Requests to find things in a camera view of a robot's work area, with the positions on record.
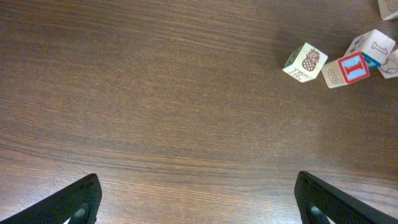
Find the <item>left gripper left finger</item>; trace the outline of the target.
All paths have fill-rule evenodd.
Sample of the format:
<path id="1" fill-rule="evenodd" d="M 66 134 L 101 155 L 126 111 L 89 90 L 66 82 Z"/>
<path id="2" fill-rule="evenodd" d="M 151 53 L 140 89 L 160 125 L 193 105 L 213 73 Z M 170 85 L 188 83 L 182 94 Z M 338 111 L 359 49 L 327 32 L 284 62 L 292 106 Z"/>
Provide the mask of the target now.
<path id="1" fill-rule="evenodd" d="M 1 223 L 95 224 L 101 199 L 98 176 L 89 174 Z"/>

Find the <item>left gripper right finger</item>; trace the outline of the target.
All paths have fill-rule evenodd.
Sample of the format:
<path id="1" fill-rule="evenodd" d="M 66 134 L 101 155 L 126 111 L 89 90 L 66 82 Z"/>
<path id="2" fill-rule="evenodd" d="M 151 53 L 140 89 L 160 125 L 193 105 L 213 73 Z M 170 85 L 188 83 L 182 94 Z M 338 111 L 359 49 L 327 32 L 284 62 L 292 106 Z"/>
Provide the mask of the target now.
<path id="1" fill-rule="evenodd" d="M 306 171 L 300 171 L 294 195 L 303 223 L 397 224 L 387 215 Z"/>

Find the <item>blue H wooden block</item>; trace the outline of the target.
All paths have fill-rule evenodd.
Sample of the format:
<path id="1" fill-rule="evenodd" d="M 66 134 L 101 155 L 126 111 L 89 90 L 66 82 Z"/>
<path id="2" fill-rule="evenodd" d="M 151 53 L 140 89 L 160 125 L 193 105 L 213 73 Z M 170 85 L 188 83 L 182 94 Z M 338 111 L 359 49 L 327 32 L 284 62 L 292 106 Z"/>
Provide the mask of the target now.
<path id="1" fill-rule="evenodd" d="M 394 46 L 392 52 L 378 70 L 385 79 L 396 78 L 398 76 L 397 45 Z"/>

